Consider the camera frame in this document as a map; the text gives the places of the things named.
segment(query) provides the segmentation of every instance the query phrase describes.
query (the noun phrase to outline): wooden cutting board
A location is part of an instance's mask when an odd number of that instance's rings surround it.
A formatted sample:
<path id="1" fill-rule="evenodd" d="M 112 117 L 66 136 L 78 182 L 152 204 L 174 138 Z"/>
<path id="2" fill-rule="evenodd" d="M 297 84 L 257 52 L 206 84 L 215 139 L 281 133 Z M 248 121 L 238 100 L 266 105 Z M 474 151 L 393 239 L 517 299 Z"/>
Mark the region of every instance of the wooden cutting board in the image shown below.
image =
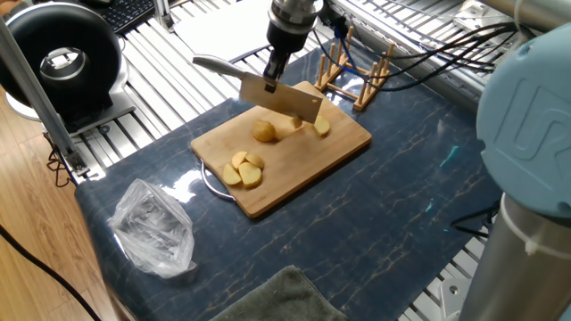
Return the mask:
<path id="1" fill-rule="evenodd" d="M 294 87 L 324 97 L 307 81 Z M 196 138 L 191 147 L 220 180 L 235 153 L 246 151 L 263 158 L 265 168 L 257 187 L 227 185 L 242 210 L 255 218 L 371 141 L 365 128 L 325 97 L 319 114 L 331 124 L 324 137 L 309 123 L 295 129 L 290 117 L 255 106 Z M 252 137 L 253 123 L 259 119 L 276 127 L 275 143 L 260 143 Z"/>

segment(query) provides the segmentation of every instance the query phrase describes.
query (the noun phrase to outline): wooden floor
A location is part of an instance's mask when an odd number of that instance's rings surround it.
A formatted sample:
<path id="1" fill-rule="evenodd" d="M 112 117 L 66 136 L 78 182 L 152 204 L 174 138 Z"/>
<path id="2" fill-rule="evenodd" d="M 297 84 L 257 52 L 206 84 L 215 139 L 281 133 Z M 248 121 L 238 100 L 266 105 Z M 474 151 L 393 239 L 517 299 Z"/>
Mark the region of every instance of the wooden floor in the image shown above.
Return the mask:
<path id="1" fill-rule="evenodd" d="M 55 187 L 55 174 L 46 167 L 50 151 L 39 123 L 16 115 L 0 87 L 0 223 L 67 279 L 102 320 L 115 321 L 73 197 L 75 187 Z M 90 317 L 58 283 L 0 238 L 0 320 Z"/>

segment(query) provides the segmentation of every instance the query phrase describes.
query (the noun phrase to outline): plastic bag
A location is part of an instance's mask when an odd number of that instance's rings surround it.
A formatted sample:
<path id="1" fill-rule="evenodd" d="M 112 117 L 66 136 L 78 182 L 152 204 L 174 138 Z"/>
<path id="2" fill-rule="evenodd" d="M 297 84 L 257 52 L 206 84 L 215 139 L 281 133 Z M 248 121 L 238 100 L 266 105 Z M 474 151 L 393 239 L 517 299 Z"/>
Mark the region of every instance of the plastic bag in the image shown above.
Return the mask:
<path id="1" fill-rule="evenodd" d="M 182 206 L 156 185 L 136 179 L 109 220 L 133 264 L 162 278 L 192 270 L 193 223 Z"/>

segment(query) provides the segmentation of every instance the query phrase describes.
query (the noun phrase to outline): tabletop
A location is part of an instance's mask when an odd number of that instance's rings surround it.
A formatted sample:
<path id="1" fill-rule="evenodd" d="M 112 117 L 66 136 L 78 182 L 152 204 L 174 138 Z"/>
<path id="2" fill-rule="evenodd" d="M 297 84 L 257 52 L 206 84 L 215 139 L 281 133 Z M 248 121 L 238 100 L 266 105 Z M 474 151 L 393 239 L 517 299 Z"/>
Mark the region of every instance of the tabletop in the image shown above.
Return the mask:
<path id="1" fill-rule="evenodd" d="M 316 81 L 321 52 L 287 67 L 282 81 Z M 357 64 L 378 57 L 354 52 Z M 391 78 L 387 86 L 412 79 Z M 359 94 L 345 72 L 335 84 Z M 424 86 L 381 93 L 364 112 L 342 95 L 327 97 L 373 136 L 369 147 L 329 170 L 258 219 L 204 185 L 188 148 L 247 111 L 229 99 L 81 184 L 76 198 L 104 281 L 140 320 L 208 320 L 281 268 L 295 265 L 350 320 L 394 321 L 469 236 L 450 222 L 501 196 L 480 158 L 475 115 Z M 175 197 L 193 221 L 191 273 L 170 280 L 139 271 L 107 220 L 134 179 Z M 216 177 L 209 180 L 222 187 Z"/>

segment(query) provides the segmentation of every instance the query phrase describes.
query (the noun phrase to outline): peeled potato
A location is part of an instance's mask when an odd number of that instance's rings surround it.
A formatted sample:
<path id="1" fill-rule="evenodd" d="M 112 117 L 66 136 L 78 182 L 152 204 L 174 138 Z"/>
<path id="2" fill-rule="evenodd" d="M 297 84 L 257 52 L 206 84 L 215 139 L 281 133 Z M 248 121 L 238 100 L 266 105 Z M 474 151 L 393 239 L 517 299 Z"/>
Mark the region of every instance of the peeled potato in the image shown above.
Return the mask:
<path id="1" fill-rule="evenodd" d="M 260 169 L 264 169 L 264 161 L 260 156 L 249 153 L 246 155 L 246 160 L 251 162 L 253 165 L 256 165 Z"/>
<path id="2" fill-rule="evenodd" d="M 303 125 L 303 120 L 298 119 L 297 117 L 293 117 L 292 125 L 294 125 L 295 128 L 300 128 Z"/>
<path id="3" fill-rule="evenodd" d="M 238 171 L 245 188 L 255 187 L 261 182 L 261 169 L 249 162 L 240 164 Z"/>
<path id="4" fill-rule="evenodd" d="M 230 164 L 226 164 L 224 167 L 224 172 L 222 172 L 222 180 L 228 185 L 236 185 L 242 182 L 242 178 Z"/>
<path id="5" fill-rule="evenodd" d="M 232 156 L 232 166 L 234 166 L 235 170 L 238 170 L 238 166 L 244 162 L 247 153 L 248 152 L 237 152 Z"/>
<path id="6" fill-rule="evenodd" d="M 276 128 L 268 121 L 258 120 L 253 124 L 252 136 L 262 143 L 268 143 L 276 138 Z"/>
<path id="7" fill-rule="evenodd" d="M 313 124 L 313 128 L 315 128 L 315 131 L 318 132 L 319 136 L 324 136 L 329 132 L 330 126 L 327 119 L 324 119 L 323 116 L 318 115 L 317 119 L 315 119 L 315 124 Z"/>

